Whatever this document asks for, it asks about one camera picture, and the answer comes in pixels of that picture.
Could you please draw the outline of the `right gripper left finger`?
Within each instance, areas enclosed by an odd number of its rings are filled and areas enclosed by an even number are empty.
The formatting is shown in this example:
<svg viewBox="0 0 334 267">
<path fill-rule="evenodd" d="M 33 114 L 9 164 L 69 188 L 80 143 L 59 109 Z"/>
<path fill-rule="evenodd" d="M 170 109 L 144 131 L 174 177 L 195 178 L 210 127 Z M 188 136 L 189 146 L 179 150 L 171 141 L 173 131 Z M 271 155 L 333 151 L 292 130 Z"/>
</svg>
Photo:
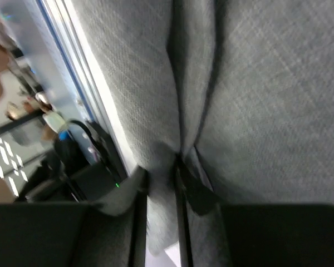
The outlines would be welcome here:
<svg viewBox="0 0 334 267">
<path fill-rule="evenodd" d="M 101 202 L 0 204 L 0 266 L 144 266 L 148 175 Z"/>
</svg>

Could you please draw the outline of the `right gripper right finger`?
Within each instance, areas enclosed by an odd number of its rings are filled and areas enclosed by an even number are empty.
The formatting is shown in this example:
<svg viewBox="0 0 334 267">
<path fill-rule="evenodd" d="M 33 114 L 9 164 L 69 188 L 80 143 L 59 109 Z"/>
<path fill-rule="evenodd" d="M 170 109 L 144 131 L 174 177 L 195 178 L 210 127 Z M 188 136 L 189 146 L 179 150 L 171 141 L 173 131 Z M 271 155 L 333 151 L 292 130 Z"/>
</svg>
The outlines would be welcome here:
<svg viewBox="0 0 334 267">
<path fill-rule="evenodd" d="M 215 209 L 234 266 L 334 266 L 334 205 L 227 204 L 198 181 L 182 159 L 175 176 L 182 266 L 193 266 L 188 210 Z"/>
</svg>

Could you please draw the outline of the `grey cloth napkin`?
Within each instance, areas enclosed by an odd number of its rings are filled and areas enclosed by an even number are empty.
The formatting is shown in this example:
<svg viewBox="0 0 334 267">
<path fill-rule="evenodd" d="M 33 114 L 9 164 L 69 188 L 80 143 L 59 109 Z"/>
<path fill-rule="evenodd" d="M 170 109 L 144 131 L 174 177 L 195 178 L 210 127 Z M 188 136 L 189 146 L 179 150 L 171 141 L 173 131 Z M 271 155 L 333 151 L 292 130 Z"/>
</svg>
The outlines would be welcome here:
<svg viewBox="0 0 334 267">
<path fill-rule="evenodd" d="M 230 202 L 334 204 L 334 1 L 73 1 L 177 241 L 177 154 Z"/>
</svg>

